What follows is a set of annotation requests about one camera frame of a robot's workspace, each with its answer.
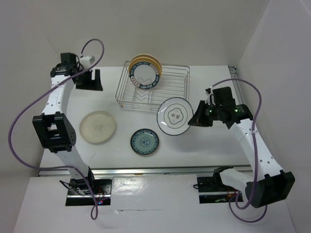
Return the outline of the tan yellow plate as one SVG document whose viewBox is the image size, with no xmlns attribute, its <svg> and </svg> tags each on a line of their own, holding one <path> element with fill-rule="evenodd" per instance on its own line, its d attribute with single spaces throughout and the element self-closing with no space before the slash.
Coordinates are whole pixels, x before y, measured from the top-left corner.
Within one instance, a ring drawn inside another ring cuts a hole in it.
<svg viewBox="0 0 311 233">
<path fill-rule="evenodd" d="M 128 71 L 130 72 L 131 68 L 138 62 L 148 62 L 157 68 L 159 75 L 162 74 L 162 66 L 160 62 L 151 55 L 144 56 L 143 54 L 136 56 L 131 60 Z"/>
</svg>

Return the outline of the navy rimmed lettered plate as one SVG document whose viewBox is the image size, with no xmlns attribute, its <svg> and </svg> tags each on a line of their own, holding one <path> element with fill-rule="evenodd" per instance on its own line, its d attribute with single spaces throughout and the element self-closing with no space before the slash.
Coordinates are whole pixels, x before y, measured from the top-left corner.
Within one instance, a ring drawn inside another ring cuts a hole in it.
<svg viewBox="0 0 311 233">
<path fill-rule="evenodd" d="M 129 78 L 137 88 L 152 89 L 159 83 L 160 69 L 149 62 L 139 62 L 131 67 Z"/>
</svg>

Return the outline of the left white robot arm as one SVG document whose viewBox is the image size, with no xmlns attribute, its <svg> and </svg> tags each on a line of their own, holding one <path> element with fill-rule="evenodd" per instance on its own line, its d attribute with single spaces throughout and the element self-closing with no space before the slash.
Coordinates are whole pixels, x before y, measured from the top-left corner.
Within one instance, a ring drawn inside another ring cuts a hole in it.
<svg viewBox="0 0 311 233">
<path fill-rule="evenodd" d="M 96 188 L 94 175 L 88 165 L 82 160 L 75 146 L 76 131 L 66 113 L 69 96 L 73 88 L 84 90 L 102 90 L 100 71 L 92 70 L 73 78 L 65 83 L 66 78 L 91 67 L 94 56 L 77 56 L 73 53 L 62 53 L 61 62 L 50 72 L 52 88 L 47 104 L 41 115 L 33 117 L 33 126 L 43 148 L 55 154 L 65 165 L 70 174 L 67 189 L 78 194 L 89 195 Z"/>
</svg>

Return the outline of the small blue patterned plate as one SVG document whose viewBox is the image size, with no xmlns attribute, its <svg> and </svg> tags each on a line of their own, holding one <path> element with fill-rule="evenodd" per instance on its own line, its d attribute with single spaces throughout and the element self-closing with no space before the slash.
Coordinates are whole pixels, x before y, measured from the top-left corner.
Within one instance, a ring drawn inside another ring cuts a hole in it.
<svg viewBox="0 0 311 233">
<path fill-rule="evenodd" d="M 159 137 L 151 129 L 139 129 L 132 134 L 130 146 L 136 154 L 149 156 L 157 150 Z"/>
</svg>

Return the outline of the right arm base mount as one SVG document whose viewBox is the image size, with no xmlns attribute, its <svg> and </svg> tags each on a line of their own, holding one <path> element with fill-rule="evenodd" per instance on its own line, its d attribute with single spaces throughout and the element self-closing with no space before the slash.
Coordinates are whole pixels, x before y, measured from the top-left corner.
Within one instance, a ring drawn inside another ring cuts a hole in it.
<svg viewBox="0 0 311 233">
<path fill-rule="evenodd" d="M 198 191 L 200 204 L 227 203 L 238 192 L 231 186 L 216 184 L 212 176 L 198 176 L 197 183 L 192 187 Z"/>
</svg>

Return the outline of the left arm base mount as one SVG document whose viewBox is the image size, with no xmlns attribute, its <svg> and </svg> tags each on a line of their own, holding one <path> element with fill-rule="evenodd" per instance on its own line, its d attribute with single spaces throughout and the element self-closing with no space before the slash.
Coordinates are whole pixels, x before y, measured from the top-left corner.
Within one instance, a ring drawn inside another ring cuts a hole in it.
<svg viewBox="0 0 311 233">
<path fill-rule="evenodd" d="M 79 188 L 73 180 L 59 182 L 67 189 L 66 206 L 93 206 L 93 197 L 86 185 Z M 93 193 L 99 206 L 111 203 L 112 179 L 96 179 L 94 181 Z"/>
</svg>

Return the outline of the cream bear plate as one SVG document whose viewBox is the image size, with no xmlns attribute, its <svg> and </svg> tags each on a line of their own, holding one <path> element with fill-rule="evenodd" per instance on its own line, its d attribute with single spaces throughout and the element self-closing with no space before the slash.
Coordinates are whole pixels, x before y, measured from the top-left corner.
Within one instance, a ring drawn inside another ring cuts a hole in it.
<svg viewBox="0 0 311 233">
<path fill-rule="evenodd" d="M 79 127 L 82 138 L 91 144 L 108 140 L 116 129 L 115 118 L 107 111 L 95 111 L 86 115 Z"/>
</svg>

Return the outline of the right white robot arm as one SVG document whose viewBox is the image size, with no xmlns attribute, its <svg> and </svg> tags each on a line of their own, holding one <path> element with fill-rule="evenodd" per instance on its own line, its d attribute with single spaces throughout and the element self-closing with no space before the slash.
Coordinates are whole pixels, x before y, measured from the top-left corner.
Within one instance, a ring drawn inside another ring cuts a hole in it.
<svg viewBox="0 0 311 233">
<path fill-rule="evenodd" d="M 240 191 L 254 208 L 285 200 L 295 177 L 284 171 L 270 153 L 247 105 L 236 104 L 230 87 L 208 88 L 206 93 L 207 100 L 199 102 L 188 125 L 211 127 L 214 121 L 225 124 L 240 143 L 253 171 L 250 176 L 232 166 L 219 167 L 213 173 L 213 187 L 224 190 L 230 186 Z"/>
</svg>

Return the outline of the chrome wire dish rack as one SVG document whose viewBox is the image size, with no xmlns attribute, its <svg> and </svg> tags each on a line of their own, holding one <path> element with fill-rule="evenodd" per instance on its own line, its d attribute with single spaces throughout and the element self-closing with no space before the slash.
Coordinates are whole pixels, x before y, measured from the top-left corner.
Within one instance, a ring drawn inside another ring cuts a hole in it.
<svg viewBox="0 0 311 233">
<path fill-rule="evenodd" d="M 130 61 L 125 61 L 115 99 L 121 108 L 148 113 L 157 113 L 160 105 L 169 98 L 189 100 L 190 67 L 162 65 L 159 84 L 153 89 L 140 89 L 129 78 Z"/>
</svg>

